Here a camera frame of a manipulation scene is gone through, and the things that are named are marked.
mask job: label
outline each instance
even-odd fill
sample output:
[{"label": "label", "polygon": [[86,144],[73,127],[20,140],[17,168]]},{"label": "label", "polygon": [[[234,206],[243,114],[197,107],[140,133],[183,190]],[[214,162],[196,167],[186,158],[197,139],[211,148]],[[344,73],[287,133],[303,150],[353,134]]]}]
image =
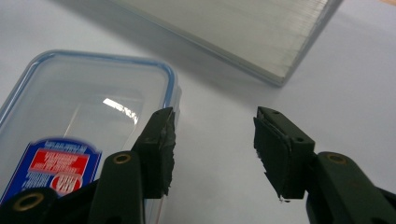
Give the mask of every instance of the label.
[{"label": "label", "polygon": [[91,183],[101,152],[73,139],[51,138],[31,143],[21,158],[0,203],[32,188],[52,188],[59,196]]}]

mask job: table surface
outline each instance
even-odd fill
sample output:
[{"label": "table surface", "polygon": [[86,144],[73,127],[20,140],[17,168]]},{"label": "table surface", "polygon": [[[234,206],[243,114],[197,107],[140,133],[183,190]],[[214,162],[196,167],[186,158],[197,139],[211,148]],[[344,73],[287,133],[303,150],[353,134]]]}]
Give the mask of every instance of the table surface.
[{"label": "table surface", "polygon": [[279,88],[107,1],[2,0],[0,105],[46,50],[168,62],[183,93],[163,223],[307,223],[304,200],[280,202],[257,159],[257,106],[279,110],[316,152],[345,154],[396,192],[395,21],[395,6],[345,0]]}]

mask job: transparent lid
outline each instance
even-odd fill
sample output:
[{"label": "transparent lid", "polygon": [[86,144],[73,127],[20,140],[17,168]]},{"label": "transparent lid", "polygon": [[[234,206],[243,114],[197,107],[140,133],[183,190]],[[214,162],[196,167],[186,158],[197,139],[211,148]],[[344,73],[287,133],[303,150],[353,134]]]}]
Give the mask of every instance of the transparent lid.
[{"label": "transparent lid", "polygon": [[81,140],[107,156],[130,150],[156,110],[175,106],[177,80],[164,63],[49,51],[37,56],[0,111],[0,195],[27,146]]}]

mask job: blue rim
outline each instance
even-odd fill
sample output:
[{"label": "blue rim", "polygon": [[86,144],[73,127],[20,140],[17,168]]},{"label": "blue rim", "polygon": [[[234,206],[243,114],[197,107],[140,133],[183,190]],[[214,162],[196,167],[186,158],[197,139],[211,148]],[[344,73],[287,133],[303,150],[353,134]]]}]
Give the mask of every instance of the blue rim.
[{"label": "blue rim", "polygon": [[19,80],[19,82],[15,86],[14,90],[11,92],[11,94],[8,96],[8,98],[4,102],[2,110],[0,111],[0,128],[3,125],[3,123],[5,122],[11,109],[18,101],[18,99],[21,96],[21,93],[23,92],[23,90],[25,89],[27,83],[29,83],[29,80],[35,73],[35,70],[37,69],[37,67],[40,64],[42,64],[44,61],[46,61],[50,58],[53,58],[57,55],[79,57],[79,58],[89,58],[89,59],[100,59],[100,60],[106,60],[108,62],[115,62],[115,63],[134,63],[134,64],[142,64],[142,65],[148,65],[148,66],[154,66],[154,67],[161,68],[166,73],[166,75],[168,75],[168,85],[166,87],[165,97],[163,99],[163,108],[166,108],[166,107],[170,106],[170,104],[171,104],[173,87],[175,85],[175,73],[172,70],[172,68],[170,68],[165,63],[160,63],[157,61],[147,60],[147,59],[131,58],[131,57],[126,57],[126,56],[105,55],[105,54],[86,53],[86,52],[78,52],[78,51],[52,50],[52,51],[47,51],[47,52],[44,52],[44,53],[38,55],[28,65],[28,67],[26,68],[25,72],[23,73],[21,79]]}]

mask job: blue label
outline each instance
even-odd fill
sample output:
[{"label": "blue label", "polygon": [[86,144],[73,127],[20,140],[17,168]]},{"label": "blue label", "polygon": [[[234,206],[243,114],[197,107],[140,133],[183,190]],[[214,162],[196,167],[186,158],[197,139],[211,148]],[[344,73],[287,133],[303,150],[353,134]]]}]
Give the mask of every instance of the blue label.
[{"label": "blue label", "polygon": [[0,203],[32,188],[48,187],[63,196],[91,183],[102,152],[73,139],[49,138],[31,143]]}]

